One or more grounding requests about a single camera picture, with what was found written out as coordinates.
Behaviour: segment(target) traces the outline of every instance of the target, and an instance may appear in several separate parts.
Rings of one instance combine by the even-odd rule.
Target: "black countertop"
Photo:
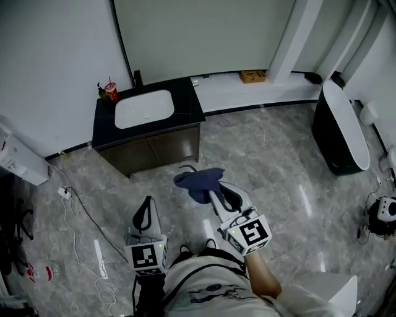
[[[155,132],[161,133],[162,130],[205,121],[196,91],[189,77],[146,85],[144,91],[132,88],[119,92],[118,95],[119,99],[122,100],[157,90],[168,90],[171,93],[174,113],[167,119],[144,123],[127,129],[116,127],[114,122],[115,105],[99,98],[93,123],[92,147],[96,150],[101,150],[138,139],[139,136],[143,137]]]

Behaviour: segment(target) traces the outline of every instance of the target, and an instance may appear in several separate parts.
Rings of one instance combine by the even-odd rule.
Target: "blue cloth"
[[[217,196],[222,196],[218,181],[223,177],[222,168],[208,168],[198,172],[184,172],[173,178],[174,184],[180,188],[188,189],[188,194],[199,204],[210,203],[209,192],[214,191]]]

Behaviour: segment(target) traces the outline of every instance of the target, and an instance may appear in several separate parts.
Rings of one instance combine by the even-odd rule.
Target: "white sink basin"
[[[123,99],[116,105],[115,124],[126,129],[153,121],[169,118],[174,112],[171,93],[158,90]]]

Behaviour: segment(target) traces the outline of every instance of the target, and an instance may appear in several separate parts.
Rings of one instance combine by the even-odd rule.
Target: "cabinet door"
[[[148,137],[160,165],[175,163],[198,154],[198,127]]]
[[[99,153],[127,177],[131,173],[158,166],[158,161],[146,139],[115,146]]]

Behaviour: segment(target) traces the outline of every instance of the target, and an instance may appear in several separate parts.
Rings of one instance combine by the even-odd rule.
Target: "tile floor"
[[[314,105],[278,106],[241,111],[207,118],[202,124],[200,162],[197,169],[222,167],[224,180],[249,192],[258,210],[265,214],[273,239],[260,250],[283,285],[309,271],[329,271],[358,276],[361,312],[369,312],[394,276],[385,271],[395,255],[396,244],[370,237],[360,245],[356,231],[369,192],[377,188],[377,175],[384,181],[378,160],[382,148],[372,127],[363,127],[371,168],[363,173],[336,177],[327,168],[311,134]],[[199,251],[206,239],[204,220],[209,220],[220,246],[234,252],[216,229],[219,221],[210,206],[200,206],[187,191],[173,184],[180,164],[169,165],[123,177],[94,150],[82,149],[67,160],[51,162],[64,171],[80,194],[87,210],[107,237],[123,250],[123,235],[131,214],[146,195],[157,202],[163,232],[169,237],[168,265],[177,257],[181,243]],[[108,316],[94,288],[96,276],[77,264],[73,232],[64,223],[64,208],[57,188],[59,179],[35,188],[19,183],[16,190],[35,211],[34,240],[24,249],[33,265],[51,263],[59,271],[52,283],[33,284],[13,273],[12,289],[24,293],[41,317]],[[391,194],[384,182],[374,198]],[[94,240],[98,240],[108,280],[98,287],[103,299],[114,288],[117,303],[113,316],[132,314],[134,275],[128,265],[100,235],[83,211],[78,217],[67,207],[67,219],[76,232],[80,261],[98,272]]]

